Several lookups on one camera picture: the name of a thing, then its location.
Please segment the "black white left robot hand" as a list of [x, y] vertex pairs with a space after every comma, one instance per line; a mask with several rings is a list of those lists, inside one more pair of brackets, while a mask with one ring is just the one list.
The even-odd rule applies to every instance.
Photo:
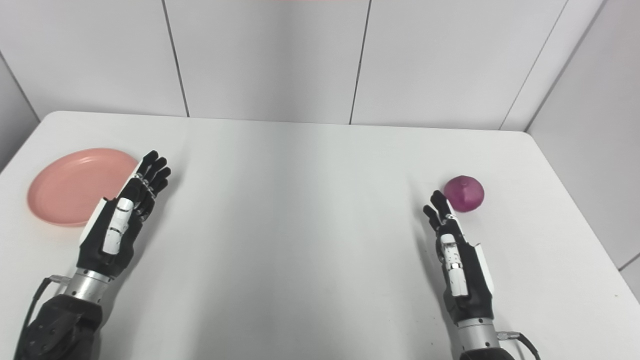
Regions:
[[99, 200], [80, 237], [77, 269], [115, 279], [130, 266], [134, 243], [171, 173], [167, 159], [152, 150], [117, 196]]

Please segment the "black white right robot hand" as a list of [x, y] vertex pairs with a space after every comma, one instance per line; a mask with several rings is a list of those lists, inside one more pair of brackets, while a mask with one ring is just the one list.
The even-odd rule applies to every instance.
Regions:
[[442, 191], [434, 190], [423, 213], [436, 235], [436, 255], [446, 285], [443, 300], [452, 321], [493, 320], [493, 294], [477, 248], [466, 240], [450, 201]]

